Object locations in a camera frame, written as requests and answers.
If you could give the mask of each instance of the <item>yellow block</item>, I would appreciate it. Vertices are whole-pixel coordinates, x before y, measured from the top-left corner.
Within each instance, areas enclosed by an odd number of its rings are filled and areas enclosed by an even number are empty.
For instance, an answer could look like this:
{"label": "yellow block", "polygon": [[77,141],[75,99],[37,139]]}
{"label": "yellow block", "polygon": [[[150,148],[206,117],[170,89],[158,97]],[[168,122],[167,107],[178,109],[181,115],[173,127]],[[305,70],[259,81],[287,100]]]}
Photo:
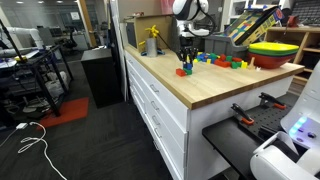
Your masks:
{"label": "yellow block", "polygon": [[242,63],[241,63],[241,68],[247,69],[247,67],[248,67],[248,63],[242,61]]}

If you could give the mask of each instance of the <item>green plate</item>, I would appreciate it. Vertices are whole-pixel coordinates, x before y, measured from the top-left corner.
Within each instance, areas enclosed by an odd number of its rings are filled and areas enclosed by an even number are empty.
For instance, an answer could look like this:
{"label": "green plate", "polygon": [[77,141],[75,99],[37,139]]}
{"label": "green plate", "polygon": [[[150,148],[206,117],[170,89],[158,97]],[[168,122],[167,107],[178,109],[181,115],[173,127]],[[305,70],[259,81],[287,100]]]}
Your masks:
{"label": "green plate", "polygon": [[288,56],[291,54],[295,54],[298,50],[287,50],[287,51],[270,51],[270,50],[257,50],[257,49],[250,49],[249,52],[267,56]]}

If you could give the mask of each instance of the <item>floor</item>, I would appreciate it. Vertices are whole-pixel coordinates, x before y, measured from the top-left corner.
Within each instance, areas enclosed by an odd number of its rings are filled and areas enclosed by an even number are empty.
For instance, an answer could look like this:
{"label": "floor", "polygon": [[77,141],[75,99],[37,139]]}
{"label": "floor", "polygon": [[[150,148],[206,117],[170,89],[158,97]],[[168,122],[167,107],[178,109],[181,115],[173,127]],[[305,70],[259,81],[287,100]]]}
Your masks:
{"label": "floor", "polygon": [[[75,80],[66,101],[89,97],[90,102],[87,118],[47,128],[48,156],[61,173],[74,180],[172,179],[135,105],[96,109],[80,61],[69,64]],[[0,133],[0,142],[10,132]],[[0,148],[0,179],[60,179],[43,155],[43,143],[17,153],[21,139],[41,135],[29,126]]]}

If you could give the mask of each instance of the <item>red block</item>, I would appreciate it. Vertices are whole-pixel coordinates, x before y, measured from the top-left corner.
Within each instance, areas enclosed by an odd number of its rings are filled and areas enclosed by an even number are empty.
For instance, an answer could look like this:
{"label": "red block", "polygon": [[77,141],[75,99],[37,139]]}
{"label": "red block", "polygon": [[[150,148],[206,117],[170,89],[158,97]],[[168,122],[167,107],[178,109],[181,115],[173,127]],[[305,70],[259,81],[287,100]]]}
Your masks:
{"label": "red block", "polygon": [[184,70],[180,68],[176,69],[176,74],[180,77],[187,75],[186,72],[184,72]]}
{"label": "red block", "polygon": [[232,58],[232,61],[234,61],[234,62],[242,62],[242,59],[241,58]]}
{"label": "red block", "polygon": [[214,61],[214,64],[217,65],[217,66],[220,66],[220,67],[224,67],[224,68],[227,68],[227,67],[230,67],[231,66],[231,62],[228,62],[228,61]]}
{"label": "red block", "polygon": [[225,60],[226,60],[226,58],[227,58],[227,56],[226,56],[226,55],[224,55],[224,54],[221,54],[221,55],[220,55],[220,59],[221,59],[222,61],[225,61]]}

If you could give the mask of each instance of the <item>blue light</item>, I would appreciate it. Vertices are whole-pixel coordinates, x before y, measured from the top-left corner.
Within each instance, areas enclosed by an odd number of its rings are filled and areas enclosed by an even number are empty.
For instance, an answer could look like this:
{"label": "blue light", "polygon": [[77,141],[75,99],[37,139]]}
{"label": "blue light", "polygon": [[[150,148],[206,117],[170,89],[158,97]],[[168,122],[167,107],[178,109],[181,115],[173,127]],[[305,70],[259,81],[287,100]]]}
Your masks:
{"label": "blue light", "polygon": [[295,134],[297,132],[297,129],[291,129],[290,133]]}
{"label": "blue light", "polygon": [[302,116],[300,119],[299,119],[299,121],[298,122],[300,122],[300,123],[302,123],[302,124],[304,124],[306,121],[307,121],[307,117],[305,117],[305,116]]}
{"label": "blue light", "polygon": [[297,128],[297,129],[301,128],[301,126],[302,126],[302,124],[298,124],[298,123],[296,123],[296,124],[294,125],[294,127]]}

